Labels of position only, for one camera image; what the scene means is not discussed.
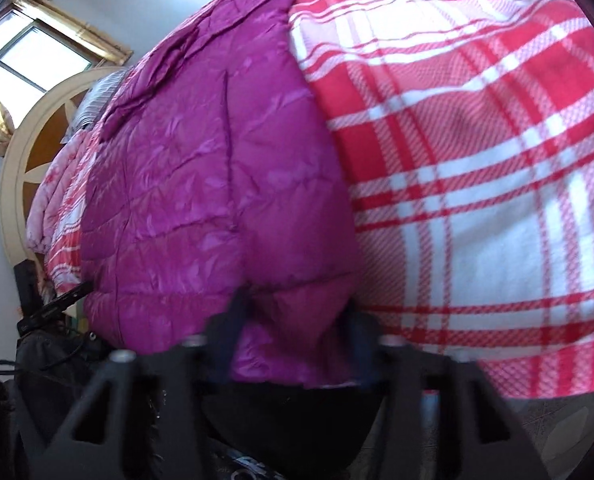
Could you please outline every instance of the black cable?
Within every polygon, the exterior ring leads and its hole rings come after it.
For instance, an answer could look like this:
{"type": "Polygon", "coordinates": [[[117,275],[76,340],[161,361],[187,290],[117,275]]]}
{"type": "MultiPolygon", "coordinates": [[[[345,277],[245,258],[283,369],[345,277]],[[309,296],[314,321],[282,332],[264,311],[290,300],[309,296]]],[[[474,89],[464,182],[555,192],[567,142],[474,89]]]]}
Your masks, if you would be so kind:
{"type": "Polygon", "coordinates": [[[71,353],[69,353],[67,356],[62,357],[61,359],[55,361],[54,363],[50,363],[49,365],[42,366],[41,368],[39,368],[40,371],[45,372],[46,370],[50,370],[51,368],[55,368],[56,366],[62,365],[64,363],[70,361],[75,355],[77,355],[79,352],[81,352],[81,349],[84,347],[87,340],[88,340],[88,336],[85,336],[81,340],[81,343],[79,343],[77,348],[75,348],[71,353]]]}
{"type": "Polygon", "coordinates": [[[32,368],[23,367],[16,361],[0,359],[0,366],[10,366],[13,368],[12,370],[0,370],[0,376],[14,376],[14,375],[20,374],[22,372],[27,372],[27,373],[36,375],[38,377],[43,377],[44,379],[48,379],[55,383],[62,384],[63,386],[68,386],[71,388],[81,388],[82,386],[80,386],[80,384],[63,381],[61,379],[53,377],[52,375],[42,373],[42,372],[46,372],[48,370],[51,370],[52,368],[55,368],[56,366],[62,365],[64,363],[70,361],[75,355],[77,355],[79,352],[81,352],[84,345],[86,344],[86,341],[88,341],[89,333],[82,334],[78,330],[75,330],[74,328],[67,327],[67,326],[63,326],[62,328],[64,328],[65,330],[67,330],[69,332],[75,332],[82,336],[81,343],[70,354],[55,361],[54,363],[50,363],[48,365],[42,366],[41,368],[39,368],[39,370],[33,370],[32,368]]]}

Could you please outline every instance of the metal screw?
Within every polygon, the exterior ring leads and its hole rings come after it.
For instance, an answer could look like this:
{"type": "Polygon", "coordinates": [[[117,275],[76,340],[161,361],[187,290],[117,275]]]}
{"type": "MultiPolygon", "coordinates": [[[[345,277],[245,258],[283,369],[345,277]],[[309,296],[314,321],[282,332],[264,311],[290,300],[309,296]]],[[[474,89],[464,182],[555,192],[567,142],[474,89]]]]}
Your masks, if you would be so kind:
{"type": "Polygon", "coordinates": [[[208,339],[203,334],[194,334],[188,336],[186,340],[182,343],[183,346],[186,348],[194,348],[198,346],[205,346],[208,342],[208,339]]]}
{"type": "Polygon", "coordinates": [[[113,363],[132,363],[137,358],[137,354],[132,350],[114,350],[110,353],[110,361],[113,363]]]}

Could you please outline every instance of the pink blanket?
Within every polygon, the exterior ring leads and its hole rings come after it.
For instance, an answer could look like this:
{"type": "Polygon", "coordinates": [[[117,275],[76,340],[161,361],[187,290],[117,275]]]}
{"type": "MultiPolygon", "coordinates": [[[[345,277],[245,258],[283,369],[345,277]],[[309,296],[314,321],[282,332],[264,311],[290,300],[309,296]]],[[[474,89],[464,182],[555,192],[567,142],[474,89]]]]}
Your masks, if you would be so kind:
{"type": "Polygon", "coordinates": [[[46,255],[57,294],[81,282],[80,222],[97,146],[98,128],[78,131],[50,165],[28,215],[28,247],[46,255]]]}

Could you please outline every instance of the window frame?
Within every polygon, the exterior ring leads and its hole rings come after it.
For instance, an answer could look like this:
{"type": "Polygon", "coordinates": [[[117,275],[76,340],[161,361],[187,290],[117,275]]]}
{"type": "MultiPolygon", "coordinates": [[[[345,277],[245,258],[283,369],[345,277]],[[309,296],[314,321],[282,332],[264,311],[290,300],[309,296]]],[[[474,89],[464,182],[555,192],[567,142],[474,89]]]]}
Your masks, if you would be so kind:
{"type": "MultiPolygon", "coordinates": [[[[15,6],[9,6],[7,9],[4,10],[4,12],[2,12],[0,14],[0,20],[3,19],[8,14],[10,14],[11,12],[23,14],[15,6]]],[[[3,58],[8,53],[8,51],[10,49],[12,49],[26,34],[28,34],[34,28],[42,31],[44,34],[47,34],[48,36],[53,38],[53,40],[59,41],[59,43],[61,43],[65,47],[71,49],[72,51],[76,52],[84,59],[88,60],[88,67],[86,67],[83,72],[85,72],[86,70],[89,70],[90,68],[93,68],[94,66],[96,66],[100,62],[102,62],[101,57],[99,57],[96,54],[94,54],[93,52],[90,52],[89,50],[81,47],[80,45],[78,45],[77,43],[72,41],[70,38],[61,34],[59,31],[57,31],[57,30],[53,29],[52,27],[49,27],[48,25],[43,23],[41,20],[32,20],[32,22],[30,22],[28,25],[26,25],[14,38],[12,38],[10,41],[8,41],[0,49],[0,68],[3,68],[7,72],[10,72],[12,75],[21,79],[22,81],[29,84],[33,88],[36,88],[37,90],[39,90],[43,93],[47,92],[47,90],[45,88],[42,88],[37,83],[28,79],[26,76],[24,76],[23,74],[20,74],[19,72],[17,72],[17,70],[15,70],[11,66],[9,66],[6,63],[4,63],[3,61],[1,61],[1,58],[3,58]]]]}

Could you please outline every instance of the bedding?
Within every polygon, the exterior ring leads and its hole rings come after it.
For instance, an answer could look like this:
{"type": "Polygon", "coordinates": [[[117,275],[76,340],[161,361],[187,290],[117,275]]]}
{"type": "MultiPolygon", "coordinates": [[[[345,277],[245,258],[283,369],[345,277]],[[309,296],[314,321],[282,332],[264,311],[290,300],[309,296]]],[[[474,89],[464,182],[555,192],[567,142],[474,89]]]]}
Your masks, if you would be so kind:
{"type": "Polygon", "coordinates": [[[117,92],[126,72],[128,72],[127,68],[113,72],[101,78],[86,92],[86,95],[77,108],[75,116],[66,129],[66,133],[61,140],[62,144],[71,140],[75,133],[82,128],[86,130],[92,129],[104,111],[106,111],[110,99],[117,92]]]}
{"type": "MultiPolygon", "coordinates": [[[[594,30],[574,1],[296,0],[290,42],[346,176],[363,307],[506,396],[593,391],[594,30]]],[[[77,221],[61,208],[53,245],[77,221]]]]}
{"type": "Polygon", "coordinates": [[[333,140],[288,48],[293,1],[220,0],[159,43],[109,108],[81,264],[86,316],[113,345],[164,351],[245,285],[255,308],[235,378],[348,377],[335,320],[359,248],[333,140]]]}
{"type": "MultiPolygon", "coordinates": [[[[79,130],[72,139],[54,158],[46,175],[43,177],[42,185],[32,200],[32,207],[26,220],[26,238],[28,246],[40,254],[49,254],[54,240],[63,235],[62,224],[59,222],[59,214],[64,210],[65,196],[70,191],[70,184],[77,175],[85,176],[79,163],[85,156],[93,155],[96,149],[91,146],[91,132],[79,130]]],[[[54,275],[54,267],[48,266],[49,275],[59,283],[59,290],[64,292],[63,286],[54,275]]]]}

